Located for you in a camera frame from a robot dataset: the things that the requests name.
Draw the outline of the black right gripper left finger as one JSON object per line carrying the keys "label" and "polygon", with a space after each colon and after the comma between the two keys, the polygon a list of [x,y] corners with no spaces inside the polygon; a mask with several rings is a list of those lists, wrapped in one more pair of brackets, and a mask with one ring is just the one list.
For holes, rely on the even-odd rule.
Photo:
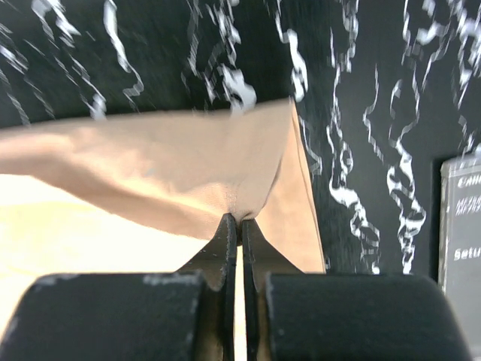
{"label": "black right gripper left finger", "polygon": [[237,230],[173,273],[57,274],[21,297],[3,360],[232,360]]}

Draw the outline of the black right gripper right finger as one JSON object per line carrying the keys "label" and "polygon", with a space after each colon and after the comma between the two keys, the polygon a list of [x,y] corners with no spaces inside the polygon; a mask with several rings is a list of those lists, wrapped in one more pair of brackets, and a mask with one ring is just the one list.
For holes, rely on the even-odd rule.
{"label": "black right gripper right finger", "polygon": [[438,286],[415,275],[304,273],[242,224],[249,360],[469,360]]}

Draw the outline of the beige t-shirt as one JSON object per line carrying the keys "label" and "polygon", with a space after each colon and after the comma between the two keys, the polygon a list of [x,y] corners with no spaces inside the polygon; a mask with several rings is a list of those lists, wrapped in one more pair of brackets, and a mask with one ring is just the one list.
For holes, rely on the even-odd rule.
{"label": "beige t-shirt", "polygon": [[[173,273],[223,215],[254,220],[302,272],[322,243],[295,105],[155,112],[1,133],[1,341],[24,292],[57,274]],[[234,359],[247,357],[237,249]]]}

